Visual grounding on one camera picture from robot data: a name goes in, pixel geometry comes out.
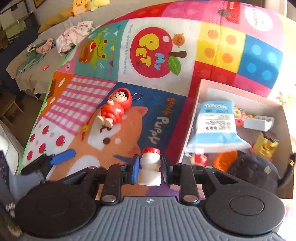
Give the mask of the black plush toy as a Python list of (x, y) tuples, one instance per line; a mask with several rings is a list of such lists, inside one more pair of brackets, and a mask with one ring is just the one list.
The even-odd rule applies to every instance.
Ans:
[(227, 173), (259, 188), (275, 193), (291, 180), (295, 165), (295, 153), (290, 155), (283, 176), (266, 158), (257, 154), (247, 154), (239, 151), (237, 159), (231, 164)]

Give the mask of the pudding cup toy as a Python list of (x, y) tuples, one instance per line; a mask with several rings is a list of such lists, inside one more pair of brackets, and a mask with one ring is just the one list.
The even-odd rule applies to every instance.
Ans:
[(272, 161), (278, 144), (279, 139), (275, 133), (260, 132), (257, 140), (252, 144), (251, 152)]

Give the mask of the pink cardboard box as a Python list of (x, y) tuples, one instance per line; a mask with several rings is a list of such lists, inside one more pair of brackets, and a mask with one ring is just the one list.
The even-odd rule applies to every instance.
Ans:
[(294, 195), (295, 155), (283, 107), (259, 95), (202, 80), (186, 152), (283, 199)]

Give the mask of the yellow duck plush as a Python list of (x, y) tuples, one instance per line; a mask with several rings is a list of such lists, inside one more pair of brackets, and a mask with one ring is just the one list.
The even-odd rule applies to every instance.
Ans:
[(88, 11), (88, 0), (73, 0), (72, 11), (74, 16), (86, 13)]

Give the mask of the white grey battery charger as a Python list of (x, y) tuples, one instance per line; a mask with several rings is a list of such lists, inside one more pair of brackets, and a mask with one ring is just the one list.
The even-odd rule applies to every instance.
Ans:
[(273, 124), (273, 117), (256, 115), (254, 118), (245, 119), (243, 127), (251, 130), (267, 132), (273, 127)]

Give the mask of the small black figure keychain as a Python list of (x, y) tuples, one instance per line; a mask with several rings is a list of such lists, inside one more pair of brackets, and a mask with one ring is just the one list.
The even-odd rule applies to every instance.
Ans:
[(194, 164), (199, 166), (207, 166), (208, 156), (206, 154), (195, 154)]

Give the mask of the grey sofa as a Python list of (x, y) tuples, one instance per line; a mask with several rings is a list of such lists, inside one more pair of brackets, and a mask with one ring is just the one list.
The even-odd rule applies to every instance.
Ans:
[(22, 52), (9, 63), (6, 72), (16, 83), (19, 91), (30, 90), (31, 94), (46, 93), (54, 72), (62, 63), (62, 56), (58, 52), (58, 47), (54, 47), (44, 55), (40, 62), (33, 65), (32, 68), (20, 72), (20, 70), (25, 67), (26, 62), (29, 62), (27, 59), (29, 47), (37, 47), (38, 45), (42, 46), (48, 39), (56, 41), (65, 31), (71, 27), (78, 26), (79, 23), (92, 21), (92, 27), (98, 28), (110, 20), (145, 6), (147, 6), (147, 3), (143, 1), (134, 1), (132, 3), (110, 3), (106, 6), (101, 6), (94, 11), (87, 11), (78, 16), (71, 16), (69, 19), (40, 33), (34, 42), (23, 47)]

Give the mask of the yellow toast toy keychain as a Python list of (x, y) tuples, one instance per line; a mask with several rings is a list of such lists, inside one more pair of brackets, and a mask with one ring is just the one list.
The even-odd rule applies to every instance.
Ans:
[(234, 118), (236, 126), (243, 126), (244, 121), (248, 118), (253, 118), (251, 114), (246, 114), (245, 111), (241, 108), (234, 107)]

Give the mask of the orange pumpkin shell toy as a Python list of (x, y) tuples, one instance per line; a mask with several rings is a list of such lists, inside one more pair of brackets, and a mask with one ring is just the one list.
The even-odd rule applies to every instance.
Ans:
[(237, 151), (219, 153), (214, 159), (213, 166), (223, 172), (228, 172), (230, 166), (237, 160), (237, 158)]

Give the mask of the blue tissue pack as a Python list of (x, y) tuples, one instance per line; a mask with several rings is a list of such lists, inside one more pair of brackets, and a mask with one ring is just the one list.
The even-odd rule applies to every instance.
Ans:
[(249, 149), (251, 145), (237, 134), (234, 107), (234, 102), (227, 100), (201, 103), (196, 132), (186, 152), (215, 154)]

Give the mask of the pink plush on sofa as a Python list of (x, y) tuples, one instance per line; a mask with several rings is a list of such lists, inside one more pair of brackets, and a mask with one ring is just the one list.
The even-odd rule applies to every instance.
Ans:
[(53, 38), (48, 38), (45, 42), (40, 45), (30, 45), (27, 48), (28, 52), (36, 52), (38, 54), (47, 54), (52, 48), (56, 46)]

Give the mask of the yellow green plush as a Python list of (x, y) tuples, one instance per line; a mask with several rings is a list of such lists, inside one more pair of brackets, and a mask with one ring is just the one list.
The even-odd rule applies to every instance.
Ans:
[(110, 0), (90, 0), (88, 1), (88, 10), (94, 11), (101, 6), (110, 4)]

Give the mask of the white pink crumpled cloth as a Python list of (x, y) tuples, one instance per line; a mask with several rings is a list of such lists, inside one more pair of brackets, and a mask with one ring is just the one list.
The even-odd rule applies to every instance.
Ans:
[(56, 40), (58, 53), (68, 52), (72, 46), (77, 46), (94, 30), (92, 25), (93, 21), (83, 21), (63, 32)]

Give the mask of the colourful cartoon play mat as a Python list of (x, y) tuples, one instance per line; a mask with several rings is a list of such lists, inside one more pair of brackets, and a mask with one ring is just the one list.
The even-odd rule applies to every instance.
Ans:
[[(175, 1), (99, 26), (54, 73), (20, 169), (74, 149), (55, 166), (61, 179), (87, 166), (129, 161), (155, 147), (182, 159), (202, 79), (277, 103), (295, 89), (295, 22), (234, 1)], [(132, 105), (112, 128), (97, 118), (119, 88)]]

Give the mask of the white bottle red cap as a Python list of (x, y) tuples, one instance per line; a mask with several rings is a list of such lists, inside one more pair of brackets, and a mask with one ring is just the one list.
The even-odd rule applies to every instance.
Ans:
[(144, 148), (140, 158), (137, 183), (144, 186), (160, 186), (162, 174), (161, 151), (157, 148)]

